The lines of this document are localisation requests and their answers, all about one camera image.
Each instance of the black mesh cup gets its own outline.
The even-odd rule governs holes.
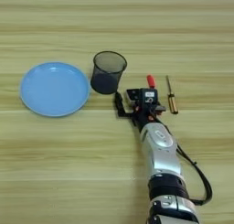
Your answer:
[[[122,72],[127,67],[126,59],[117,52],[103,51],[93,59],[94,70],[91,87],[101,94],[112,94],[118,90]]]

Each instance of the blue plate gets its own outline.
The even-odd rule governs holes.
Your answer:
[[[20,97],[32,111],[60,117],[77,111],[90,95],[90,83],[79,69],[51,62],[31,69],[22,79]]]

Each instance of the screwdriver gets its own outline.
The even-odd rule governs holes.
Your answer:
[[[176,98],[174,93],[172,92],[172,88],[171,88],[171,84],[170,84],[170,80],[168,75],[166,75],[166,82],[167,82],[167,86],[168,86],[168,102],[169,102],[169,107],[170,107],[170,111],[172,114],[178,114],[178,109],[176,106]]]

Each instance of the wood grain surface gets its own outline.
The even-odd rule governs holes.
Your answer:
[[[18,97],[24,73],[62,61],[89,77],[92,58],[115,50],[128,60],[120,84],[156,77],[176,139],[214,189],[197,208],[203,223],[234,221],[234,0],[0,0],[0,224],[143,224],[148,191],[139,134],[117,119],[112,96],[92,91],[85,107],[50,119]],[[203,197],[182,161],[191,197]]]

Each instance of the red screwdriver handle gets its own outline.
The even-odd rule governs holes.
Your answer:
[[[155,88],[154,77],[153,77],[152,75],[148,75],[148,76],[147,76],[147,81],[148,81],[149,87],[150,87],[151,89],[154,89],[154,88]]]

